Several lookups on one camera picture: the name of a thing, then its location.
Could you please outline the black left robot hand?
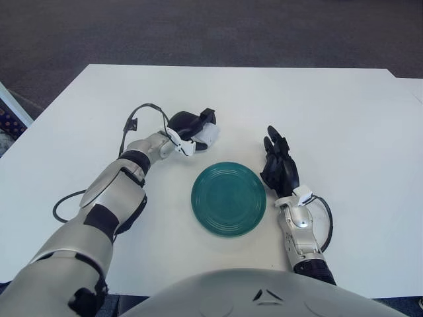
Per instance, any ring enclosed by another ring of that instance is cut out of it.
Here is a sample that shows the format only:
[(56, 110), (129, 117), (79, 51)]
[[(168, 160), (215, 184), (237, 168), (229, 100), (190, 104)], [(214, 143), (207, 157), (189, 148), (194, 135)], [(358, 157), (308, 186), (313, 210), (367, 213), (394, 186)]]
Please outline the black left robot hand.
[(180, 153), (190, 156), (195, 152), (205, 151), (219, 134), (215, 111), (206, 108), (199, 116), (186, 111), (178, 112), (169, 120), (167, 132)]

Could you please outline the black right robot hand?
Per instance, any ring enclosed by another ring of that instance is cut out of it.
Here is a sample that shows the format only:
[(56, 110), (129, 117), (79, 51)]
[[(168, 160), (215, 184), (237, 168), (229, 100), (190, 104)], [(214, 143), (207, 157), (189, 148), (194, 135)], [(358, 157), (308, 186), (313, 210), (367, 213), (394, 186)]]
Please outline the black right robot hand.
[(260, 177), (278, 198), (291, 196), (293, 190), (299, 187), (299, 174), (289, 154), (288, 142), (271, 125), (267, 132), (268, 136), (264, 138), (266, 163)]

